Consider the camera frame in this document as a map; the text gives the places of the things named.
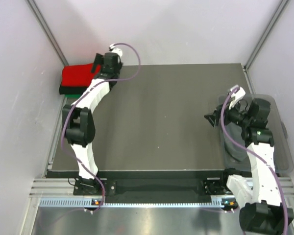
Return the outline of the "red t shirt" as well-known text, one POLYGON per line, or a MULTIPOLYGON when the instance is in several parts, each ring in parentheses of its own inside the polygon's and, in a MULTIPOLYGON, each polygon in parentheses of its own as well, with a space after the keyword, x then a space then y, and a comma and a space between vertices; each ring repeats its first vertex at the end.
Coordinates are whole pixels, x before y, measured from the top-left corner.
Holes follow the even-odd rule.
POLYGON ((93 64, 65 66, 61 74, 61 86, 88 87, 101 66, 93 69, 93 64))

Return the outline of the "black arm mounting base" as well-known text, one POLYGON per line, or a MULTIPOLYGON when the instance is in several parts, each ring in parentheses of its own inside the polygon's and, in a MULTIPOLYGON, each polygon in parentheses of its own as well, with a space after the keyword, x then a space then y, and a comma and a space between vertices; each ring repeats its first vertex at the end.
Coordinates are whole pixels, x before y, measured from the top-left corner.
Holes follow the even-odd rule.
POLYGON ((210 203, 212 196, 229 195, 222 170, 100 171, 101 180, 76 177, 76 196, 105 196, 106 203, 210 203))

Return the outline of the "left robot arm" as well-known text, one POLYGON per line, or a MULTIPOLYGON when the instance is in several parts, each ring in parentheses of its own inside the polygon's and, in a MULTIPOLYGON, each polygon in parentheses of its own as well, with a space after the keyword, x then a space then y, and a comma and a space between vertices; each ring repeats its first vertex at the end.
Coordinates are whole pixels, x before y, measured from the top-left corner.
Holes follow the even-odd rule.
POLYGON ((95 176, 98 167, 94 160, 92 142, 96 129, 93 112, 100 101, 116 84, 122 68, 122 50, 114 48, 104 55, 97 54, 91 72, 95 74, 82 96, 62 109, 63 131, 74 152, 79 173, 75 183, 75 195, 95 195, 101 192, 101 182, 95 176))

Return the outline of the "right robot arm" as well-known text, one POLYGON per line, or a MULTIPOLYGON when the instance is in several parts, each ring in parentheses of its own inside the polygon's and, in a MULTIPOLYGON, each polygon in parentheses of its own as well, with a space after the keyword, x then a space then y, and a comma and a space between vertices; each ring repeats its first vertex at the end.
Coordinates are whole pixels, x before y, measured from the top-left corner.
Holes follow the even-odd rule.
POLYGON ((293 209, 287 207, 281 184, 275 173, 272 131, 267 127, 271 103, 254 98, 247 110, 240 108, 240 102, 233 98, 219 105, 212 113, 204 115, 213 127, 221 126, 225 135, 226 125, 241 128, 243 144, 233 137, 230 141, 246 151, 253 187, 238 171, 231 169, 219 181, 223 193, 232 193, 240 208, 239 223, 244 232, 264 235, 285 235, 294 219, 293 209))

